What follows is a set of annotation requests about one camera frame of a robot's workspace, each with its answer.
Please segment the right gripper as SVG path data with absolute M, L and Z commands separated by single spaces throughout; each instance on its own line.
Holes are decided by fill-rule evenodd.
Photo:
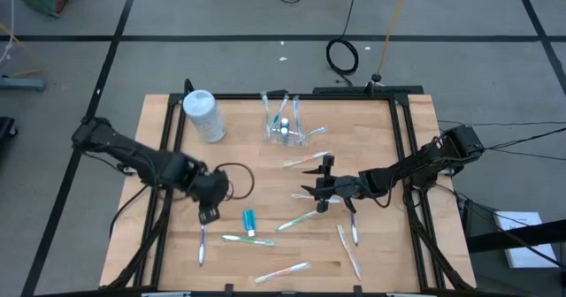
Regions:
M 336 177 L 331 174 L 334 165 L 334 156 L 323 156 L 322 163 L 317 169 L 304 171 L 304 174 L 321 174 L 316 179 L 316 187 L 301 185 L 301 188 L 309 193 L 317 201 L 317 213 L 328 211 L 329 201 L 334 196 L 339 196 L 351 213 L 356 213 L 356 209 L 351 199 L 356 192 L 356 177 L 341 176 Z

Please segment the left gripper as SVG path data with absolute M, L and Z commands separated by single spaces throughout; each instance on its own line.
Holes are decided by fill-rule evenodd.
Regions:
M 191 199 L 198 203 L 198 219 L 208 225 L 220 219 L 219 204 L 225 199 L 229 188 L 227 174 L 222 170 L 199 175 L 191 186 Z

